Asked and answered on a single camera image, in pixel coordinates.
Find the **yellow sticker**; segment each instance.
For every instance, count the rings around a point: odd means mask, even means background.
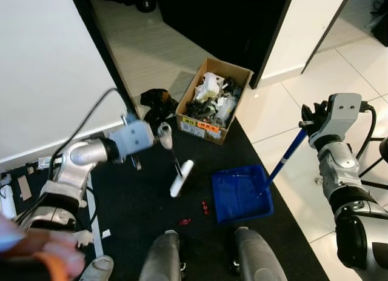
[[[214,133],[218,133],[218,131],[219,131],[218,127],[215,127],[214,125],[209,125],[205,122],[197,122],[196,125],[199,128],[204,128],[205,130],[212,131]]]
[[[183,116],[182,121],[189,125],[193,125],[194,127],[196,126],[196,121],[194,121],[193,119],[189,119],[188,117]]]

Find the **baseboard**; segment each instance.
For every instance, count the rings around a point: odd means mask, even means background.
[[[302,73],[302,70],[304,68],[304,64],[301,64],[296,67],[288,68],[285,70],[282,70],[280,72],[271,73],[268,75],[263,75],[259,81],[259,84],[257,85],[259,87],[264,87],[268,85],[272,85],[278,82],[281,82],[286,79],[290,79],[293,77],[297,77]]]
[[[114,122],[109,125],[105,125],[103,127],[94,128],[89,131],[85,131],[83,133],[80,133],[76,136],[75,141],[78,139],[84,139],[88,136],[96,133],[103,132],[104,134],[107,134],[109,131],[113,131],[117,129],[118,127],[122,126],[122,121]],[[46,157],[52,155],[55,150],[64,142],[66,139],[59,140],[54,143],[50,143],[29,151],[25,151],[16,155],[12,155],[10,157],[6,157],[3,159],[0,159],[0,171],[6,171],[11,170],[17,167],[24,166],[26,163],[32,163],[36,162],[39,157]]]

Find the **red object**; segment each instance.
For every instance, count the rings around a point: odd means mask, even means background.
[[[179,225],[188,225],[190,222],[192,222],[192,219],[183,219],[179,221]]]
[[[204,209],[204,214],[207,216],[209,214],[209,207],[207,206],[207,202],[202,200],[202,207]]]

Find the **cardboard box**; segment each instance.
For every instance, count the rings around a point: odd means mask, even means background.
[[[210,125],[185,115],[186,102],[192,101],[195,95],[195,87],[197,87],[202,81],[203,76],[206,72],[212,72],[224,78],[231,76],[234,80],[236,80],[236,83],[242,88],[240,99],[232,114],[232,119],[230,120],[229,126],[227,128]],[[190,83],[181,102],[179,103],[178,108],[176,109],[176,121],[178,123],[178,128],[181,131],[185,131],[187,133],[201,137],[218,145],[222,145],[225,140],[226,134],[229,131],[229,127],[235,119],[236,111],[239,107],[241,99],[243,98],[245,89],[250,88],[248,85],[252,74],[253,72],[246,68],[242,68],[217,59],[207,58],[202,64],[202,66],[199,68],[193,81]]]

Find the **white wall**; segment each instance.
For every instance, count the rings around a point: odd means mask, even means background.
[[[284,80],[285,77],[300,74],[342,2],[343,0],[291,1],[264,69],[263,83],[276,76]]]
[[[63,142],[115,85],[72,0],[0,0],[0,17],[1,170]],[[83,133],[117,125],[123,111],[109,95]]]

